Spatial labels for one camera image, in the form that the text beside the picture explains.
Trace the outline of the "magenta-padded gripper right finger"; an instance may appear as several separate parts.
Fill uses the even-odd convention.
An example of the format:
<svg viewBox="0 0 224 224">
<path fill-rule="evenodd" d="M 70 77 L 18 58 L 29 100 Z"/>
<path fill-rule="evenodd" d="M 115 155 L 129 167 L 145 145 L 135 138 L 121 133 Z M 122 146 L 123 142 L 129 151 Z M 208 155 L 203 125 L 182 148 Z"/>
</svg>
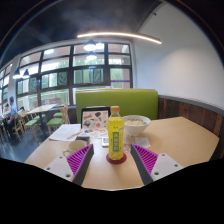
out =
<svg viewBox="0 0 224 224">
<path fill-rule="evenodd" d="M 183 166 L 168 154 L 156 154 L 136 144 L 131 145 L 131 155 L 144 185 L 183 169 Z"/>
</svg>

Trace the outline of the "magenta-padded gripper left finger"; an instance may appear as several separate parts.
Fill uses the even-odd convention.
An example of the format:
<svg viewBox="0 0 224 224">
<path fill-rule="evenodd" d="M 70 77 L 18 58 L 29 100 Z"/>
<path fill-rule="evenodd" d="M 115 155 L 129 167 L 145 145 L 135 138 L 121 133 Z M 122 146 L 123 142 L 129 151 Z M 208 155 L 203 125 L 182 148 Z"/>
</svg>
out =
<svg viewBox="0 0 224 224">
<path fill-rule="evenodd" d="M 90 144 L 67 157 L 57 157 L 44 170 L 81 186 L 93 155 L 94 147 Z"/>
</svg>

